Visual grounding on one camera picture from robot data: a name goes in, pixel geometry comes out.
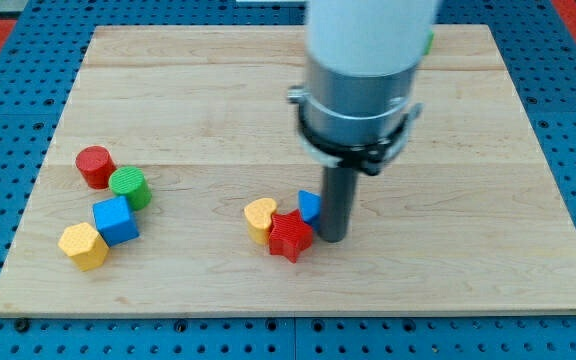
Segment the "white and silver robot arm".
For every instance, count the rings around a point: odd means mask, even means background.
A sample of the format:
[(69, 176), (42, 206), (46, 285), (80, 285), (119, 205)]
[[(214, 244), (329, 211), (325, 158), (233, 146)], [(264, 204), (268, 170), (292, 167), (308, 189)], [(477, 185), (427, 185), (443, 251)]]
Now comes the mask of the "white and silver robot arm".
[(440, 0), (309, 0), (302, 142), (371, 145), (400, 124)]

